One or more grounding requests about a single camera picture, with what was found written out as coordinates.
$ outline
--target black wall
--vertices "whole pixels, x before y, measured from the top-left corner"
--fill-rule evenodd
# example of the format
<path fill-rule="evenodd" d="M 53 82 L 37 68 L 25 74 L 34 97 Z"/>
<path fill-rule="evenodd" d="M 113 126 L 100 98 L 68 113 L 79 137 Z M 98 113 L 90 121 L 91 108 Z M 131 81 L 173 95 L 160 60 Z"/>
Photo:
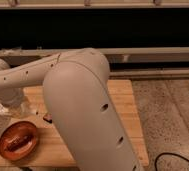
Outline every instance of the black wall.
<path fill-rule="evenodd" d="M 189 9 L 0 10 L 0 49 L 189 46 Z"/>

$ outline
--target wooden table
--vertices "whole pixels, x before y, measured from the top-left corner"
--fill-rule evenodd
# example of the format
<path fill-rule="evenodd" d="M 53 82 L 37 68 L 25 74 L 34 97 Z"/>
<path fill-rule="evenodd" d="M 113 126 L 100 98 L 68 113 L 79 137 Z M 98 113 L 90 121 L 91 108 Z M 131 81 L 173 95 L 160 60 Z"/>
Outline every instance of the wooden table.
<path fill-rule="evenodd" d="M 149 164 L 148 155 L 144 143 L 138 111 L 135 105 L 132 85 L 129 80 L 109 80 L 108 88 L 115 104 L 117 112 L 120 114 L 124 127 L 129 135 L 133 147 L 139 160 L 144 166 Z M 28 157 L 10 162 L 0 156 L 0 166 L 17 167 L 72 167 L 76 163 L 62 138 L 56 131 L 53 124 L 43 121 L 42 117 L 46 113 L 46 108 L 42 96 L 41 87 L 25 88 L 26 96 L 30 102 L 39 110 L 39 115 L 27 117 L 28 120 L 38 127 L 40 133 L 40 144 L 36 150 Z M 10 124 L 19 121 L 11 119 Z"/>

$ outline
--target hole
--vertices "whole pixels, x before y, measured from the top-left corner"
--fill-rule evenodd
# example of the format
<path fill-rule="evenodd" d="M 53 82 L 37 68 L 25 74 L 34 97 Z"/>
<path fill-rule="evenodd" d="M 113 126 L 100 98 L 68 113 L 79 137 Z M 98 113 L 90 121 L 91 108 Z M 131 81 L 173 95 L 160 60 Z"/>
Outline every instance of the hole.
<path fill-rule="evenodd" d="M 101 111 L 101 112 L 104 112 L 106 109 L 108 109 L 108 107 L 109 107 L 108 104 L 104 104 L 104 105 L 101 107 L 100 111 Z"/>
<path fill-rule="evenodd" d="M 132 171 L 136 171 L 136 169 L 137 169 L 137 166 L 135 165 L 135 166 L 133 167 Z"/>
<path fill-rule="evenodd" d="M 121 137 L 121 138 L 118 140 L 118 142 L 117 142 L 117 148 L 121 147 L 121 145 L 122 145 L 122 143 L 123 143 L 123 140 L 124 140 L 123 137 Z"/>

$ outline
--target wooden bowl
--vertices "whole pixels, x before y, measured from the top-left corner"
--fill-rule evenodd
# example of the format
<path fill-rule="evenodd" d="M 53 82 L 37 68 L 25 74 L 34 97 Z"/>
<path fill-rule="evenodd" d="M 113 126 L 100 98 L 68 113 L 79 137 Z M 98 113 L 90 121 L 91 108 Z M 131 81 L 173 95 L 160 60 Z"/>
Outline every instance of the wooden bowl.
<path fill-rule="evenodd" d="M 0 138 L 0 155 L 16 161 L 27 156 L 39 141 L 37 127 L 28 121 L 20 121 L 9 126 Z"/>

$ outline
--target brown bowl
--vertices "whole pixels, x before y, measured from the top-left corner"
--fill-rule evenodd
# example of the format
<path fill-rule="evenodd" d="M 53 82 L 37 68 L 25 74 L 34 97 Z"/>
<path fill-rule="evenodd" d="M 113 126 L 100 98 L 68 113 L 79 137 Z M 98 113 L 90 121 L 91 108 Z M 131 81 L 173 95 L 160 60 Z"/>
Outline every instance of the brown bowl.
<path fill-rule="evenodd" d="M 0 138 L 0 155 L 16 161 L 27 156 L 39 141 L 37 127 L 28 121 L 20 121 L 9 126 Z"/>

